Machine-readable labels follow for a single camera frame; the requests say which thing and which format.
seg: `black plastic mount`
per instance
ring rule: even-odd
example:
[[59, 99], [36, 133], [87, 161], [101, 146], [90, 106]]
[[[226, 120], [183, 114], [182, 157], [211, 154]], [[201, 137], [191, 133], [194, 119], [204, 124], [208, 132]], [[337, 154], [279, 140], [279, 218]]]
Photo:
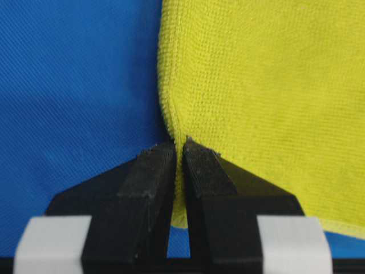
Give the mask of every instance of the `black plastic mount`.
[[[303, 215], [295, 196], [192, 140], [182, 163], [191, 258], [167, 258], [172, 142], [53, 198], [46, 215], [92, 215], [84, 273], [262, 273], [256, 216]], [[334, 273], [365, 273], [365, 260], [333, 260], [333, 267]], [[0, 258], [0, 273], [12, 271], [13, 258]]]

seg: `yellow microfiber cloth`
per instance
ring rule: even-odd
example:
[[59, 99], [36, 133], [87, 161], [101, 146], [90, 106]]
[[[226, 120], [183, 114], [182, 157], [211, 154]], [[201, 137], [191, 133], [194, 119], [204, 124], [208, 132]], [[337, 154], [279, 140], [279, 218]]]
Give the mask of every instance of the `yellow microfiber cloth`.
[[365, 1], [165, 0], [160, 104], [186, 136], [294, 193], [324, 229], [365, 237]]

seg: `blue background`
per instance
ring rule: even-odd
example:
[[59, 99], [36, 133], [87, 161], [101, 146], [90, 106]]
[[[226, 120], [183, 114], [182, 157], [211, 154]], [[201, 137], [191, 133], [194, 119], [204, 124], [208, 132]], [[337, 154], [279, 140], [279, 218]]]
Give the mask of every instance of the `blue background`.
[[[53, 195], [167, 139], [157, 96], [161, 0], [0, 0], [0, 256]], [[365, 241], [327, 233], [335, 257]], [[188, 257], [171, 229], [168, 254]]]

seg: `white tape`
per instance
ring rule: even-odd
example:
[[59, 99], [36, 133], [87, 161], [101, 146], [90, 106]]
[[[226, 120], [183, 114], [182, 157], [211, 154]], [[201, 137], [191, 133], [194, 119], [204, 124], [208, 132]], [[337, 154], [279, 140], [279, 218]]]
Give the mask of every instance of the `white tape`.
[[258, 216], [264, 274], [332, 274], [328, 242], [317, 218]]
[[91, 216], [32, 218], [18, 244], [15, 274], [82, 274], [81, 255]]

